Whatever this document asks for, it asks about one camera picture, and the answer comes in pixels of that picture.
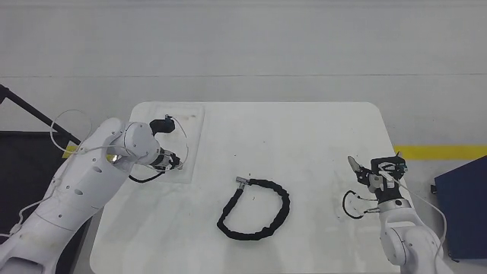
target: black pole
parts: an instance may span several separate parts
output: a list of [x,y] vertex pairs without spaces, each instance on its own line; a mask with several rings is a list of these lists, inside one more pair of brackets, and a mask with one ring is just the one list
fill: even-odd
[[[40,119],[44,124],[51,126],[51,124],[53,123],[53,121],[49,117],[45,116],[39,110],[32,107],[25,100],[22,100],[21,97],[19,97],[18,95],[10,91],[10,89],[5,87],[3,84],[0,84],[0,104],[3,102],[5,98],[8,98],[12,102],[16,103],[18,106],[20,106],[22,109],[35,116],[37,119]],[[73,136],[70,132],[68,132],[66,129],[62,128],[58,124],[54,123],[53,129],[59,132],[60,134],[64,135],[66,138],[71,140],[76,145],[79,145],[81,143],[81,141],[78,138]]]

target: black cable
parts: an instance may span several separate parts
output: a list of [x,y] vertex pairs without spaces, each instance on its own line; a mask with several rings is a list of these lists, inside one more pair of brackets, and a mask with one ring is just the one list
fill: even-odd
[[243,189],[239,188],[235,192],[234,196],[231,197],[230,201],[228,201],[227,205],[223,208],[223,212],[221,213],[221,217],[216,224],[217,227],[222,231],[227,237],[231,239],[235,239],[236,241],[259,241],[265,237],[272,236],[274,232],[284,223],[285,219],[288,217],[289,214],[289,206],[291,205],[291,200],[289,199],[289,194],[282,188],[282,186],[268,180],[258,180],[258,179],[250,179],[248,180],[247,185],[258,185],[265,188],[270,188],[274,190],[281,196],[282,199],[282,207],[279,210],[277,216],[274,218],[272,223],[269,227],[264,227],[261,231],[252,234],[245,234],[240,233],[237,231],[231,231],[227,228],[224,224],[225,218],[227,218],[228,214],[230,214],[231,210],[237,204],[238,199],[242,196],[244,192]]
[[343,207],[343,211],[345,212],[345,214],[347,214],[348,217],[352,218],[352,219],[361,219],[362,217],[364,217],[363,215],[360,215],[360,216],[354,216],[354,215],[350,215],[349,212],[347,212],[346,208],[345,208],[345,199],[347,198],[347,196],[349,194],[352,194],[352,195],[355,195],[356,192],[354,192],[353,190],[349,190],[348,192],[345,193],[345,195],[343,196],[343,200],[342,200],[342,207]]
[[146,182],[149,182],[149,181],[152,181],[154,179],[159,178],[161,175],[163,175],[165,173],[166,173],[166,171],[163,170],[163,171],[159,172],[159,174],[156,174],[155,176],[150,177],[150,178],[147,178],[147,179],[144,179],[144,180],[140,180],[140,179],[137,179],[135,177],[132,177],[132,175],[129,175],[129,179],[132,180],[132,181],[135,181],[137,183],[146,183]]

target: black wire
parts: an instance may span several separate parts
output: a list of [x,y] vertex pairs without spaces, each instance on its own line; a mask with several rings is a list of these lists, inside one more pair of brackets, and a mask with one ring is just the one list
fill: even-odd
[[166,171],[163,170],[163,171],[159,172],[159,174],[156,174],[155,176],[150,177],[150,178],[147,178],[147,179],[144,179],[144,180],[140,180],[140,179],[137,179],[135,177],[132,177],[132,175],[129,175],[129,179],[132,180],[132,181],[135,181],[137,183],[146,183],[146,182],[149,182],[149,181],[152,181],[154,179],[159,178],[161,175],[163,175],[165,173],[166,173]]
[[362,217],[364,217],[363,215],[360,215],[360,216],[354,216],[354,215],[350,215],[349,212],[347,212],[346,208],[345,208],[345,199],[346,197],[349,195],[349,194],[352,194],[352,195],[355,195],[355,192],[353,190],[349,190],[348,192],[345,193],[345,195],[343,196],[343,200],[342,200],[342,207],[343,207],[343,211],[345,212],[345,214],[347,214],[348,217],[352,218],[352,219],[361,219]]

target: metal connector plug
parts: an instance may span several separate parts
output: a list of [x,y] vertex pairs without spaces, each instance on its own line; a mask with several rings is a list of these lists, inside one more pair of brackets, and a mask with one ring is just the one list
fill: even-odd
[[237,177],[235,181],[237,181],[240,184],[238,186],[239,189],[243,189],[249,183],[249,180],[242,177]]

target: white floor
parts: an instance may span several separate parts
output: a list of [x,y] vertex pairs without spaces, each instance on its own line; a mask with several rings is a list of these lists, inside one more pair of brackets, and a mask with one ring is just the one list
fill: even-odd
[[[96,124],[145,100],[353,100],[395,145],[485,144],[486,21],[487,0],[0,0],[0,81]],[[46,127],[5,101],[0,129]],[[458,164],[411,163],[408,182],[425,196]]]

